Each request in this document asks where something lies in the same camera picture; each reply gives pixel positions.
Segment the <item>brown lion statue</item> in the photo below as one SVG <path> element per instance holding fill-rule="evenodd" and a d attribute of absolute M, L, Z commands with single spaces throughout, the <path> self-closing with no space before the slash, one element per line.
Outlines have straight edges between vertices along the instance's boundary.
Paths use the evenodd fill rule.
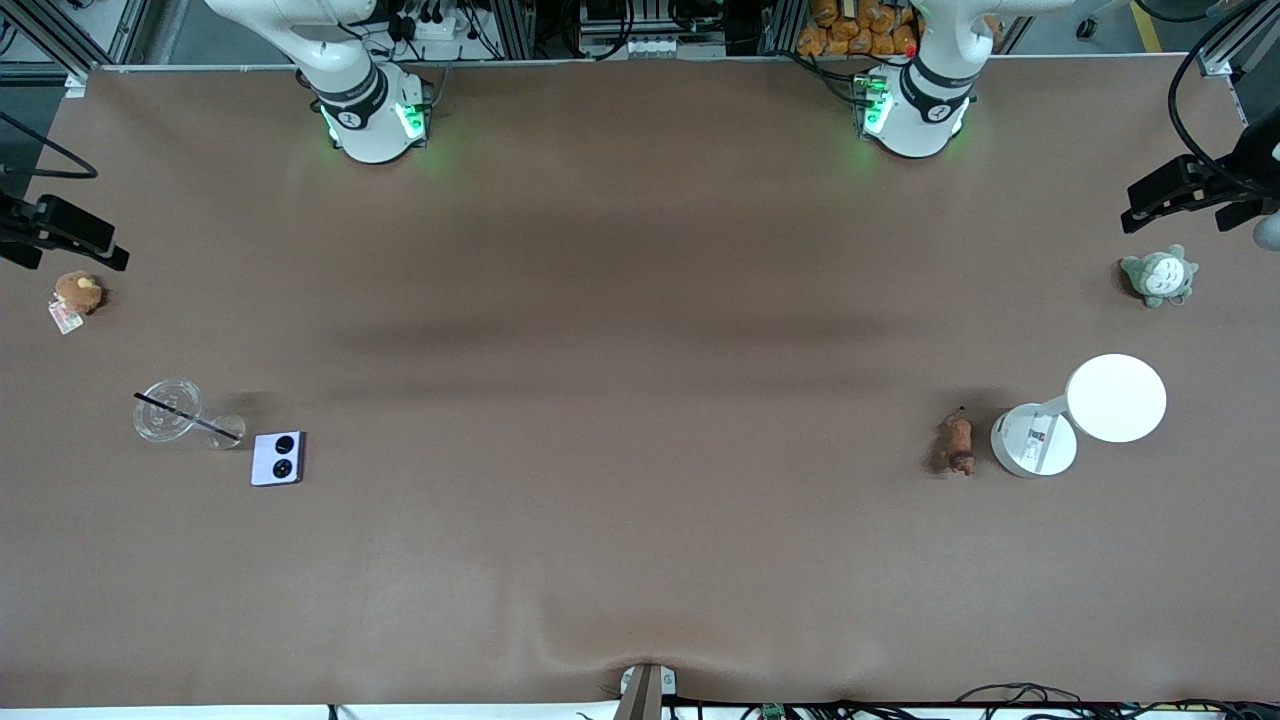
<path fill-rule="evenodd" d="M 946 468 L 951 473 L 973 477 L 977 471 L 977 456 L 973 448 L 973 425 L 966 418 L 966 409 L 957 407 L 943 420 L 947 442 L 943 451 Z"/>

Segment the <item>brown plush toy with tag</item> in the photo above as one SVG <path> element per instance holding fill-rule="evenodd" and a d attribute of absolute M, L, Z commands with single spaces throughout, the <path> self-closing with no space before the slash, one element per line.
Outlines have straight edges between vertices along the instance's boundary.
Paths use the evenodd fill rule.
<path fill-rule="evenodd" d="M 84 319 L 99 310 L 106 291 L 88 272 L 70 272 L 55 282 L 47 310 L 60 334 L 81 328 Z"/>

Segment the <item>grey-green plush toy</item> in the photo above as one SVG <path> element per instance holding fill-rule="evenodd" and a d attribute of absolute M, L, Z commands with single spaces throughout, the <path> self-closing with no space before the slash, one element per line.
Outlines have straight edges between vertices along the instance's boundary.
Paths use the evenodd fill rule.
<path fill-rule="evenodd" d="M 1187 259 L 1187 251 L 1180 243 L 1140 258 L 1121 258 L 1117 266 L 1133 292 L 1152 309 L 1165 304 L 1183 305 L 1193 295 L 1193 282 L 1201 268 L 1198 263 Z"/>

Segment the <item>clear plastic cup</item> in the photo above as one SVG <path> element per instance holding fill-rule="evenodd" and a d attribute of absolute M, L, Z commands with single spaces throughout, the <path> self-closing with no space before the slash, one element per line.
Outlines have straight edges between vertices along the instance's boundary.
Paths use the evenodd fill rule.
<path fill-rule="evenodd" d="M 191 414 L 204 410 L 204 393 L 189 379 L 173 377 L 159 380 L 141 393 Z M 197 439 L 198 427 L 189 421 L 150 406 L 134 398 L 134 433 L 152 445 L 191 445 Z"/>

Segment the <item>black straw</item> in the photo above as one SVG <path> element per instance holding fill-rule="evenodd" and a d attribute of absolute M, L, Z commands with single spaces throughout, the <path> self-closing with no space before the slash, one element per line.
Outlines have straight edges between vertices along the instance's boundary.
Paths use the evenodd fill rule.
<path fill-rule="evenodd" d="M 161 401 L 159 401 L 156 398 L 152 398 L 152 397 L 150 397 L 147 395 L 143 395 L 141 392 L 134 392 L 133 397 L 136 400 L 143 402 L 143 404 L 147 404 L 147 405 L 154 406 L 154 407 L 159 407 L 163 411 L 165 411 L 165 413 L 169 413 L 169 414 L 172 414 L 174 416 L 182 418 L 182 419 L 189 421 L 191 424 L 195 424 L 197 427 L 202 427 L 205 430 L 210 430 L 210 432 L 212 432 L 212 433 L 215 433 L 218 436 L 225 437 L 225 438 L 228 438 L 228 439 L 230 439 L 230 441 L 233 441 L 236 443 L 239 443 L 242 441 L 241 436 L 238 436 L 236 433 L 232 433 L 232 432 L 229 432 L 229 430 L 227 430 L 227 429 L 224 429 L 224 428 L 221 428 L 221 427 L 219 427 L 219 425 L 216 425 L 216 424 L 214 424 L 211 421 L 207 421 L 207 420 L 202 419 L 198 414 L 191 414 L 191 413 L 182 411 L 178 407 L 173 407 L 169 404 L 164 404 L 164 402 L 161 402 Z"/>

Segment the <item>white desk lamp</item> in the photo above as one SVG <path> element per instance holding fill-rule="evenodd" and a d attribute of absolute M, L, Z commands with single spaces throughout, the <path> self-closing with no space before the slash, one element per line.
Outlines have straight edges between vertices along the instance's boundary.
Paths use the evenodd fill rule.
<path fill-rule="evenodd" d="M 1027 479 L 1056 477 L 1075 462 L 1080 436 L 1135 442 L 1155 432 L 1167 407 L 1164 379 L 1148 363 L 1106 354 L 1078 366 L 1059 397 L 1004 413 L 989 443 L 1006 471 Z"/>

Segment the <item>white power strip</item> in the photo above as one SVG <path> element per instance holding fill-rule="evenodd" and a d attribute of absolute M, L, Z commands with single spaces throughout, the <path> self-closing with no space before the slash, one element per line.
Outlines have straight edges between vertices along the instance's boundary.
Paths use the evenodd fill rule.
<path fill-rule="evenodd" d="M 453 3 L 420 3 L 399 9 L 389 24 L 404 41 L 451 42 L 465 35 L 466 15 Z"/>

